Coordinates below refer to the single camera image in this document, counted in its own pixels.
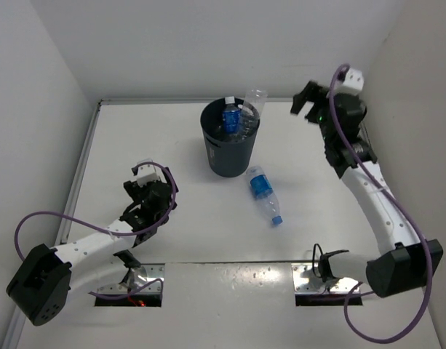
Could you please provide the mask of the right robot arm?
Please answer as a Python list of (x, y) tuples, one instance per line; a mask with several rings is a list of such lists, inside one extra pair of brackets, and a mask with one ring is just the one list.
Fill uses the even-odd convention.
[(389, 201), (390, 191), (381, 174), (378, 159), (369, 143), (359, 135), (367, 107), (356, 95), (334, 96), (338, 131), (332, 120), (329, 89), (310, 81), (293, 97), (291, 112), (300, 113), (312, 103), (306, 120), (318, 124), (324, 154), (338, 178), (352, 192), (369, 222), (378, 245), (379, 257), (371, 260), (347, 249), (321, 254), (318, 276), (323, 281), (351, 277), (366, 283), (379, 297), (425, 287), (443, 255), (438, 240), (422, 242), (408, 219)]

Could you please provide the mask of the clear unlabelled plastic bottle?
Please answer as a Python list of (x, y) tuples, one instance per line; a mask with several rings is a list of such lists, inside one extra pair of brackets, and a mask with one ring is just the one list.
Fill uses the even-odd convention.
[(239, 117), (238, 137), (244, 140), (258, 127), (268, 93), (263, 89), (250, 89), (246, 92)]

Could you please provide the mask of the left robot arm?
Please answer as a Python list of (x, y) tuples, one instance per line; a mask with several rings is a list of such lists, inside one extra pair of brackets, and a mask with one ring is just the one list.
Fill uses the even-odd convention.
[(132, 168), (124, 183), (131, 204), (105, 228), (62, 214), (92, 229), (69, 244), (40, 244), (27, 255), (6, 293), (34, 326), (51, 321), (78, 294), (94, 294), (108, 284), (127, 283), (141, 264), (131, 251), (154, 236), (177, 206), (178, 187), (170, 169), (152, 161)]

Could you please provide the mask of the bottle blue label no cap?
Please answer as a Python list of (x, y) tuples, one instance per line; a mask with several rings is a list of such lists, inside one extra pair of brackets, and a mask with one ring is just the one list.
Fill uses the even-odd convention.
[(222, 112), (223, 129), (226, 134), (231, 135), (237, 132), (240, 109), (236, 105), (236, 99), (234, 96), (226, 97), (225, 104), (225, 108)]

